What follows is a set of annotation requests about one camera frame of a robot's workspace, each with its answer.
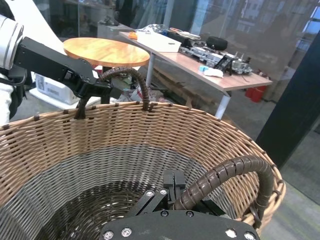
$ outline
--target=wicker basket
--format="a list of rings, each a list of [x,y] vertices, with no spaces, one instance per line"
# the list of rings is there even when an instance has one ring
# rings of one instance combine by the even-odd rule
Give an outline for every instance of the wicker basket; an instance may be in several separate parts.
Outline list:
[[[212,167],[254,155],[272,166],[273,194],[261,230],[286,186],[268,157],[237,128],[201,110],[168,103],[125,102],[45,113],[0,133],[0,238],[98,239],[102,225],[123,218],[165,169],[184,171],[187,185]],[[248,212],[256,173],[231,178],[209,196],[229,216],[253,225]]]

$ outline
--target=robotic arm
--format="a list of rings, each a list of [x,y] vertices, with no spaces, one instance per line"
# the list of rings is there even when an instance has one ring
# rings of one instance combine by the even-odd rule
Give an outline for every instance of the robotic arm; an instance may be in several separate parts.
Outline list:
[[[89,62],[63,55],[31,38],[23,38],[24,26],[0,15],[0,83],[24,84],[25,70],[51,78],[69,87],[74,95],[84,97],[119,97],[109,82],[101,81]]]

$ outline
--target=cardboard box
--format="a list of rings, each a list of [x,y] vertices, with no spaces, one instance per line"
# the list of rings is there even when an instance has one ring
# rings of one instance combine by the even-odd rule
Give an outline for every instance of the cardboard box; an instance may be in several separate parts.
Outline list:
[[[79,98],[64,84],[51,78],[35,74],[35,85],[39,92],[57,99],[63,103],[72,105],[79,101]]]

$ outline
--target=black cable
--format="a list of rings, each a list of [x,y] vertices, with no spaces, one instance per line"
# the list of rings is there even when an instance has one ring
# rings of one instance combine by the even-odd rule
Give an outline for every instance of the black cable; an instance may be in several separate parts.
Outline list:
[[[241,74],[241,76],[242,76],[242,78],[247,82],[247,83],[249,83],[250,81],[248,81],[245,77],[244,77],[244,75],[243,74]]]

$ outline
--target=white box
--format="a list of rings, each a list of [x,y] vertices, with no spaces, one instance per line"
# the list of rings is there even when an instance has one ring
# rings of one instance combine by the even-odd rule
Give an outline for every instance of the white box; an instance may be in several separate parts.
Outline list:
[[[66,85],[37,73],[35,74],[35,85],[39,92],[63,103],[72,105],[79,101],[79,98]]]
[[[181,42],[155,32],[137,32],[137,37],[138,43],[160,53],[177,53],[181,45]]]

